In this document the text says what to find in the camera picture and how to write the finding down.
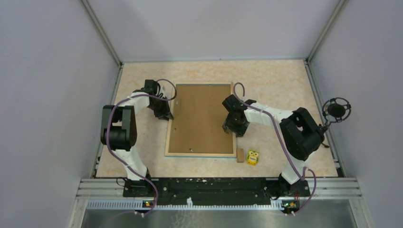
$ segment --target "table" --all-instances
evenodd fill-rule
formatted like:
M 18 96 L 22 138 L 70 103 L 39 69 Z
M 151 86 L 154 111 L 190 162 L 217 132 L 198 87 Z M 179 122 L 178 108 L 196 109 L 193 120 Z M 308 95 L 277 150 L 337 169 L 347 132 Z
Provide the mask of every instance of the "table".
M 143 87 L 145 79 L 160 78 L 174 83 L 242 82 L 246 89 L 245 99 L 286 110 L 296 110 L 301 106 L 320 123 L 303 60 L 127 63 L 124 64 L 115 102 Z M 170 85 L 162 84 L 170 97 Z M 237 138 L 238 148 L 260 152 L 259 163 L 251 166 L 237 163 L 233 158 L 165 157 L 168 122 L 156 119 L 150 109 L 142 110 L 136 116 L 136 122 L 136 146 L 152 177 L 277 177 L 287 164 L 274 129 L 263 125 L 250 124 L 245 136 Z M 319 177 L 337 176 L 332 153 L 323 146 L 311 156 L 307 166 Z M 123 165 L 104 146 L 96 176 L 126 175 Z

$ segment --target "wall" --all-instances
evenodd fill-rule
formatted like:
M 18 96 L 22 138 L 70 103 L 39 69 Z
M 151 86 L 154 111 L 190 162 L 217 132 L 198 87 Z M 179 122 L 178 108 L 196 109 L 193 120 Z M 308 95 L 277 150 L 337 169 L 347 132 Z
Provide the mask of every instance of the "wall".
M 122 61 L 303 58 L 338 0 L 89 0 Z
M 77 0 L 2 1 L 0 226 L 65 227 L 117 67 Z
M 313 70 L 324 99 L 352 104 L 333 127 L 345 169 L 356 176 L 377 227 L 401 227 L 403 1 L 349 1 Z

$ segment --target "metal frame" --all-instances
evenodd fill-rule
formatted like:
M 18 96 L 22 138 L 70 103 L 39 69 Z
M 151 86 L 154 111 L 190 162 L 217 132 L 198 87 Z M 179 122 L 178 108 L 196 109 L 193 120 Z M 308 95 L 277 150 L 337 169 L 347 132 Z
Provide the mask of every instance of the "metal frame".
M 117 53 L 115 52 L 110 40 L 108 39 L 104 29 L 102 28 L 98 18 L 96 17 L 94 11 L 92 10 L 88 0 L 79 0 L 83 8 L 86 10 L 90 20 L 92 21 L 97 33 L 99 34 L 100 38 L 102 39 L 106 49 L 116 62 L 116 64 L 120 67 L 118 75 L 116 77 L 116 83 L 114 85 L 114 90 L 111 95 L 110 104 L 113 104 L 115 101 L 117 89 L 119 86 L 120 78 L 123 71 L 123 63 L 120 61 Z M 322 96 L 317 86 L 317 82 L 315 79 L 314 72 L 311 68 L 312 60 L 314 59 L 317 51 L 320 49 L 322 43 L 325 41 L 329 31 L 331 30 L 332 26 L 334 25 L 338 15 L 345 7 L 348 0 L 340 0 L 337 4 L 332 16 L 329 18 L 329 21 L 325 25 L 322 33 L 318 37 L 312 51 L 310 52 L 309 56 L 304 60 L 305 68 L 307 71 L 307 75 L 309 78 L 309 82 L 312 87 L 312 92 L 315 97 L 315 101 L 317 103 L 318 109 L 320 109 L 321 105 L 323 104 Z M 331 129 L 327 131 L 326 137 L 328 139 L 329 146 L 331 148 L 331 152 L 334 157 L 335 166 L 338 170 L 339 176 L 345 176 L 343 173 L 343 160 L 341 159 L 340 154 L 338 153 L 338 146 L 333 138 L 333 132 Z M 77 190 L 76 200 L 73 206 L 72 213 L 70 215 L 69 225 L 70 228 L 80 228 L 84 219 L 85 210 L 88 205 L 91 208 L 96 207 L 98 205 L 99 208 L 118 208 L 122 209 L 122 205 L 124 207 L 131 207 L 130 209 L 139 209 L 140 202 L 142 200 L 152 200 L 152 198 L 124 198 L 123 197 L 123 187 L 117 185 L 116 179 L 91 179 L 94 175 L 94 170 L 97 166 L 97 158 L 101 155 L 103 145 L 100 143 L 98 147 L 98 153 L 95 157 L 95 162 L 91 166 L 91 172 L 89 179 L 82 179 L 80 185 Z M 308 178 L 308 185 L 310 188 L 313 187 L 313 179 Z M 123 185 L 123 180 L 118 181 L 119 184 Z M 289 197 L 281 197 L 278 200 L 292 200 Z M 312 200 L 349 200 L 352 213 L 355 218 L 355 222 L 358 228 L 365 228 L 365 227 L 374 227 L 373 223 L 370 219 L 366 204 L 363 200 L 363 196 L 358 185 L 356 178 L 318 178 L 317 179 L 317 190 L 315 192 L 314 197 Z M 246 206 L 246 207 L 225 207 L 223 209 L 278 209 L 278 202 L 273 202 L 272 205 L 262 205 L 262 206 Z M 177 207 L 167 207 L 167 206 L 157 206 L 155 209 L 178 209 Z M 207 207 L 207 206 L 194 206 L 190 202 L 187 205 L 183 205 L 181 209 L 218 209 L 215 206 Z

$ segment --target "yellow cartoon object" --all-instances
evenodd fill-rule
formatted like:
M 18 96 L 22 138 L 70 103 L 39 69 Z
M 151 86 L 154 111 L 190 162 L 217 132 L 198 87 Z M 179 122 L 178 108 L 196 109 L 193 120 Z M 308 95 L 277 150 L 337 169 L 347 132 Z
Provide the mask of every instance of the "yellow cartoon object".
M 249 165 L 255 166 L 259 162 L 259 152 L 249 150 L 246 159 L 248 160 Z

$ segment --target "cable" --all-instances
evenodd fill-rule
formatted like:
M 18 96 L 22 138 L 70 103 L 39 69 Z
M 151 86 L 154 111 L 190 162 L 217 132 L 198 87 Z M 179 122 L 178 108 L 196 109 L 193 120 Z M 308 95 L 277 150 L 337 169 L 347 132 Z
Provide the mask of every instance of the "cable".
M 305 180 L 305 170 L 306 170 L 306 169 L 308 169 L 308 171 L 310 171 L 310 172 L 312 173 L 312 175 L 314 176 L 314 188 L 313 188 L 313 190 L 312 190 L 312 193 L 311 193 L 311 195 L 309 196 L 309 198 L 307 199 L 307 201 L 304 203 L 304 205 L 303 205 L 302 207 L 300 207 L 297 212 L 293 212 L 294 215 L 297 215 L 297 214 L 299 214 L 300 211 L 311 201 L 311 199 L 312 199 L 312 197 L 313 197 L 313 195 L 314 195 L 314 193 L 315 193 L 316 184 L 317 184 L 316 175 L 315 175 L 315 173 L 313 172 L 313 170 L 311 170 L 311 169 L 308 168 L 308 167 L 304 167 L 304 168 L 303 168 L 303 170 L 302 170 L 303 174 L 302 174 L 302 175 L 298 172 L 297 168 L 295 167 L 294 163 L 293 163 L 292 160 L 291 160 L 291 157 L 290 157 L 290 155 L 289 155 L 289 153 L 288 153 L 288 150 L 287 150 L 286 147 L 284 146 L 283 140 L 281 139 L 281 136 L 280 136 L 280 133 L 279 133 L 279 131 L 278 131 L 277 124 L 276 124 L 276 121 L 274 120 L 273 115 L 270 114 L 269 112 L 267 112 L 266 110 L 261 110 L 261 109 L 259 109 L 259 108 L 253 107 L 253 106 L 251 106 L 251 105 L 245 103 L 244 101 L 242 101 L 242 100 L 237 96 L 237 93 L 235 92 L 235 87 L 236 87 L 237 85 L 241 85 L 241 86 L 242 86 L 242 89 L 243 89 L 243 96 L 245 96 L 245 87 L 243 86 L 242 83 L 237 82 L 237 83 L 234 84 L 234 89 L 233 89 L 233 90 L 234 90 L 234 96 L 235 96 L 243 105 L 245 105 L 246 107 L 251 108 L 251 109 L 253 109 L 253 110 L 256 110 L 256 111 L 258 111 L 258 112 L 263 112 L 264 114 L 266 114 L 266 115 L 268 115 L 268 116 L 270 117 L 271 122 L 273 123 L 274 130 L 276 131 L 276 135 L 277 135 L 278 141 L 280 142 L 281 148 L 283 149 L 283 152 L 284 152 L 284 154 L 286 155 L 289 164 L 291 165 L 292 169 L 294 170 L 295 174 L 299 177 L 299 179 L 302 180 L 302 181 Z
M 287 150 L 286 147 L 284 146 L 283 140 L 281 139 L 280 132 L 279 132 L 279 130 L 278 130 L 278 128 L 277 128 L 277 124 L 276 124 L 276 121 L 274 120 L 273 115 L 270 114 L 269 112 L 267 112 L 266 110 L 262 110 L 262 109 L 253 107 L 253 106 L 251 106 L 251 105 L 245 103 L 244 101 L 242 101 L 242 100 L 237 96 L 237 93 L 235 92 L 235 87 L 236 87 L 237 85 L 241 85 L 241 86 L 242 86 L 243 94 L 245 94 L 245 87 L 243 86 L 242 83 L 237 82 L 237 83 L 234 84 L 234 89 L 233 89 L 233 90 L 234 90 L 234 96 L 235 96 L 244 106 L 246 106 L 246 107 L 248 107 L 248 108 L 251 108 L 251 109 L 253 109 L 253 110 L 256 110 L 256 111 L 258 111 L 258 112 L 263 112 L 264 114 L 266 114 L 266 115 L 268 115 L 268 116 L 270 117 L 271 122 L 273 123 L 274 130 L 276 131 L 276 135 L 277 135 L 278 141 L 280 142 L 281 148 L 283 149 L 283 152 L 284 152 L 284 154 L 286 155 L 288 162 L 290 163 L 292 169 L 294 170 L 294 172 L 295 172 L 295 174 L 298 176 L 298 178 L 301 179 L 302 181 L 304 181 L 304 180 L 305 180 L 305 177 L 301 176 L 301 174 L 298 172 L 297 168 L 295 167 L 294 163 L 293 163 L 292 160 L 291 160 L 291 157 L 290 157 L 290 155 L 289 155 L 289 153 L 288 153 L 288 150 Z
M 126 166 L 132 173 L 134 173 L 135 175 L 137 175 L 137 176 L 140 177 L 141 179 L 147 181 L 147 182 L 148 182 L 149 184 L 151 184 L 151 186 L 154 188 L 154 191 L 155 191 L 155 201 L 153 202 L 153 206 L 150 208 L 150 210 L 149 210 L 148 212 L 146 212 L 146 213 L 144 214 L 144 216 L 150 214 L 150 213 L 154 210 L 154 207 L 155 207 L 156 204 L 157 204 L 157 201 L 158 201 L 158 190 L 157 190 L 157 187 L 153 184 L 153 182 L 152 182 L 151 180 L 149 180 L 149 179 L 147 179 L 146 177 L 144 177 L 144 176 L 140 175 L 139 173 L 137 173 L 135 170 L 133 170 L 132 167 L 129 166 L 129 164 L 127 164 L 124 160 L 122 160 L 122 159 L 119 158 L 115 153 L 112 152 L 111 145 L 110 145 L 110 142 L 109 142 L 109 134 L 110 134 L 110 131 L 111 131 L 111 125 L 112 125 L 112 118 L 113 118 L 113 115 L 114 115 L 114 113 L 115 113 L 115 110 L 118 108 L 118 106 L 119 106 L 121 103 L 126 102 L 126 101 L 129 101 L 130 99 L 133 99 L 133 98 L 141 97 L 141 96 L 148 96 L 148 97 L 155 98 L 155 99 L 162 100 L 162 101 L 171 101 L 171 100 L 175 99 L 176 93 L 177 93 L 175 85 L 174 85 L 170 80 L 167 80 L 167 79 L 159 79 L 159 80 L 157 80 L 157 82 L 159 82 L 159 81 L 166 81 L 166 82 L 169 82 L 169 83 L 173 86 L 173 88 L 174 88 L 174 90 L 175 90 L 175 95 L 174 95 L 172 98 L 170 98 L 170 99 L 165 99 L 165 98 L 160 98 L 160 97 L 157 97 L 157 96 L 154 96 L 154 95 L 149 95 L 149 94 L 138 94 L 138 95 L 134 95 L 134 96 L 131 96 L 131 97 L 129 97 L 129 98 L 126 98 L 126 99 L 124 99 L 124 100 L 122 100 L 122 101 L 119 101 L 117 104 L 115 104 L 115 106 L 113 107 L 113 109 L 112 109 L 112 111 L 111 111 L 111 114 L 110 114 L 109 120 L 108 120 L 108 127 L 107 127 L 107 129 L 106 129 L 106 146 L 108 147 L 109 153 L 110 153 L 112 156 L 114 156 L 116 159 L 118 159 L 121 163 L 123 163 L 123 165 Z M 122 212 L 122 213 L 119 213 L 119 214 L 113 216 L 113 217 L 112 217 L 111 219 L 109 219 L 106 223 L 104 223 L 101 227 L 104 227 L 106 224 L 108 224 L 108 223 L 109 223 L 110 221 L 112 221 L 114 218 L 116 218 L 116 217 L 118 217 L 118 216 L 120 216 L 120 215 L 123 215 L 123 214 L 125 214 L 125 213 L 129 213 L 129 211 Z

